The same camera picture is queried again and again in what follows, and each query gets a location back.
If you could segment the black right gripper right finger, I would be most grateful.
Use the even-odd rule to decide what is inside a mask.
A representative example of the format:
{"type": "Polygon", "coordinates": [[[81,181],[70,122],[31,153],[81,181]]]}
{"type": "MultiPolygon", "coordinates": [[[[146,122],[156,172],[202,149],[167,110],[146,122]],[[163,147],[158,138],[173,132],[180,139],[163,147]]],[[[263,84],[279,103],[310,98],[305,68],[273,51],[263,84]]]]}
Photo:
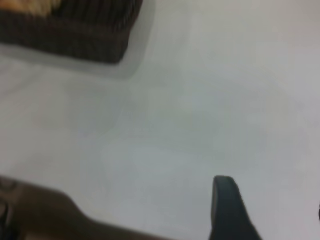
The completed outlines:
{"type": "Polygon", "coordinates": [[[230,176],[215,176],[211,204],[211,240],[260,240],[240,189],[230,176]]]}

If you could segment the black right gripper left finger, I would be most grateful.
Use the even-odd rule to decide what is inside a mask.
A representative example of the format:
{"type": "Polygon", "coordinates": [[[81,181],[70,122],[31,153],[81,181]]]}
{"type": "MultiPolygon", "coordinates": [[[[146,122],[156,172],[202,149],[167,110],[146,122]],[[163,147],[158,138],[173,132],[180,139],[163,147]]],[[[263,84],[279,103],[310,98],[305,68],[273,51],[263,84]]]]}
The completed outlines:
{"type": "Polygon", "coordinates": [[[66,194],[1,176],[2,240],[156,240],[86,216],[66,194]]]}

